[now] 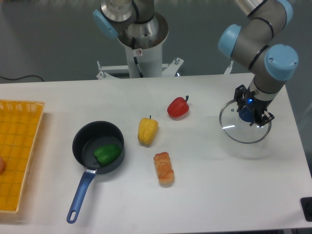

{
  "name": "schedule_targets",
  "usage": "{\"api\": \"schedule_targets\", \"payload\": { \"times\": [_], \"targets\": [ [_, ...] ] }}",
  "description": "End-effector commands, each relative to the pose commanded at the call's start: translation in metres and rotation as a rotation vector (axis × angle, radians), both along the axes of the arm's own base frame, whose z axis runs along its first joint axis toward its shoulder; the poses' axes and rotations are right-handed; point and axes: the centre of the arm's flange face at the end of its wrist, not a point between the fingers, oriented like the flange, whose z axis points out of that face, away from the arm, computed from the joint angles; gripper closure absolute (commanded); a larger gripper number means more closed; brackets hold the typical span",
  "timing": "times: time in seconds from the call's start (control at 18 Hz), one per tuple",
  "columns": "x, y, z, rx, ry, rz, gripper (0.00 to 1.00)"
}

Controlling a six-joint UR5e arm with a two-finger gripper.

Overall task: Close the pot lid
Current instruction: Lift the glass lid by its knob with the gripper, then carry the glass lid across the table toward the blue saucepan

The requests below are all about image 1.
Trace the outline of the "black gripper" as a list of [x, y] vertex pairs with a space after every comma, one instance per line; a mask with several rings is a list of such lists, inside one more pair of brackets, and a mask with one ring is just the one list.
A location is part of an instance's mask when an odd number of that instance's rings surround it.
[[274, 115], [267, 112], [271, 101], [263, 101], [255, 98], [247, 92], [246, 87], [242, 84], [235, 89], [234, 100], [238, 104], [239, 117], [250, 125], [256, 124], [262, 127], [274, 119]]

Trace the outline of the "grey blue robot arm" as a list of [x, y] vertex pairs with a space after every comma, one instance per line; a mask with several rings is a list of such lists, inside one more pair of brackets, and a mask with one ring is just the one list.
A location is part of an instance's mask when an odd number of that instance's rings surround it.
[[264, 126], [274, 118], [267, 111], [284, 84], [298, 67], [298, 54], [290, 46], [269, 42], [293, 17], [287, 0], [237, 0], [236, 5], [250, 20], [245, 27], [230, 25], [218, 42], [219, 50], [237, 61], [254, 78], [248, 88], [236, 88], [234, 100], [240, 118], [250, 125]]

